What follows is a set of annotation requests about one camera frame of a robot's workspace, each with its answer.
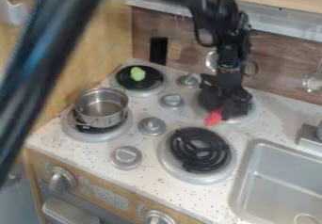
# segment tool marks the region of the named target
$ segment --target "red object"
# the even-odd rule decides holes
[[[204,123],[207,127],[218,125],[222,121],[221,110],[212,112],[205,120]]]

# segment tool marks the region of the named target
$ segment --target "sink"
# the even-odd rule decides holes
[[[237,172],[229,204],[251,224],[322,224],[322,158],[253,141]]]

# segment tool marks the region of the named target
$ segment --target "metal pot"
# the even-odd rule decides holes
[[[98,88],[82,94],[74,103],[74,110],[84,123],[94,128],[117,125],[126,116],[129,103],[125,93],[115,88]]]

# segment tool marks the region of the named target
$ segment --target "white speckled countertop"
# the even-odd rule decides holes
[[[129,64],[147,64],[132,59]],[[48,154],[56,159],[90,172],[102,179],[123,186],[170,208],[193,216],[205,223],[245,223],[231,211],[228,198],[233,186],[233,176],[220,184],[207,186],[185,184],[170,176],[156,157],[156,148],[162,136],[147,137],[137,131],[137,123],[146,117],[158,117],[167,123],[168,131],[178,127],[202,127],[202,120],[195,116],[188,103],[195,89],[182,89],[175,84],[183,72],[160,67],[170,79],[167,93],[179,93],[187,103],[181,110],[171,111],[160,107],[158,97],[131,99],[130,108],[135,124],[128,134],[104,144],[81,143],[67,137],[61,130],[60,118],[50,121],[27,140],[27,147]],[[221,125],[212,130],[225,136],[236,149],[237,165],[247,144],[253,139],[266,139],[292,148],[297,131],[303,122],[317,125],[322,120],[322,106],[284,98],[278,95],[250,91],[257,103],[257,115],[244,125]],[[110,154],[120,146],[135,146],[143,153],[139,168],[118,170],[109,162]]]

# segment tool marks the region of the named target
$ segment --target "black coil burner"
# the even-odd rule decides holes
[[[135,81],[132,79],[131,70],[134,67],[139,67],[140,69],[145,71],[146,76],[142,81]],[[137,65],[121,69],[117,73],[116,79],[118,83],[126,89],[146,89],[152,87],[158,81],[163,82],[164,77],[160,71],[152,67]]]
[[[77,122],[79,122],[81,124],[85,124],[74,109],[72,110],[72,117]],[[95,134],[104,134],[104,133],[108,133],[108,132],[113,131],[113,130],[119,128],[120,126],[122,126],[124,124],[124,122],[126,121],[126,119],[127,119],[127,115],[125,116],[125,118],[122,122],[118,123],[115,126],[108,127],[108,128],[95,128],[95,127],[91,127],[88,125],[81,125],[81,124],[77,124],[77,123],[75,124],[75,127],[79,132],[85,133],[85,134],[94,134],[94,135]]]
[[[177,130],[169,138],[172,154],[188,172],[209,172],[224,167],[232,153],[222,137],[202,128]]]

